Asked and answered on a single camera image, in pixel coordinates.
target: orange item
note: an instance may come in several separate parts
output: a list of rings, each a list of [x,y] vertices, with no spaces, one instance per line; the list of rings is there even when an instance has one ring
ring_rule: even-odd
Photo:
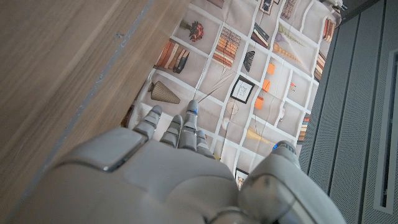
[[[271,85],[271,82],[268,80],[264,80],[264,83],[262,84],[262,90],[266,91],[268,93],[269,86]]]
[[[263,98],[261,98],[260,96],[257,96],[256,102],[254,103],[254,108],[261,110],[263,101],[264,101]]]
[[[274,75],[275,65],[268,63],[267,73],[270,75]]]

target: flower bouquet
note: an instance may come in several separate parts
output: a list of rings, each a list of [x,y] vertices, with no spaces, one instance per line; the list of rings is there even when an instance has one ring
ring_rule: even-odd
[[[183,20],[180,23],[180,27],[183,29],[188,29],[190,31],[189,36],[191,37],[190,40],[192,40],[192,42],[200,40],[203,35],[205,35],[203,31],[203,26],[198,21],[195,21],[192,23],[192,25],[190,25]]]

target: wooden surface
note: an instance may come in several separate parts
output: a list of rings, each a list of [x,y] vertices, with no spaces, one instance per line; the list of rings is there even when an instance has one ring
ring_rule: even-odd
[[[121,122],[189,2],[151,1],[0,1],[0,222],[149,5],[55,157]]]

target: gray wall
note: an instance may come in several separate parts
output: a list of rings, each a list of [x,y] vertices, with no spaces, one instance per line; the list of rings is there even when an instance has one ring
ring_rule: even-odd
[[[398,223],[398,187],[389,187],[390,210],[374,205],[382,185],[376,171],[384,165],[379,143],[386,133],[382,114],[389,107],[387,68],[395,49],[398,1],[379,1],[336,30],[315,97],[300,164],[348,223]],[[391,152],[394,161],[397,154]],[[388,164],[394,165],[391,175],[398,167]],[[398,184],[395,177],[389,181]]]

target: picture frame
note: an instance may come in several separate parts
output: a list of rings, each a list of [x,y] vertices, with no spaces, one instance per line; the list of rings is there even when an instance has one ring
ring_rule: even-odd
[[[247,179],[248,175],[249,175],[249,173],[247,173],[239,168],[236,168],[235,181],[236,181],[236,184],[238,185],[239,190],[241,190],[243,182],[244,182],[244,180]]]
[[[232,99],[238,100],[239,102],[246,104],[248,103],[254,85],[255,85],[254,83],[250,82],[249,80],[245,79],[243,76],[240,75],[234,84],[230,97]]]
[[[280,0],[261,0],[260,10],[264,14],[270,15],[274,1],[278,1],[278,3],[279,3]]]

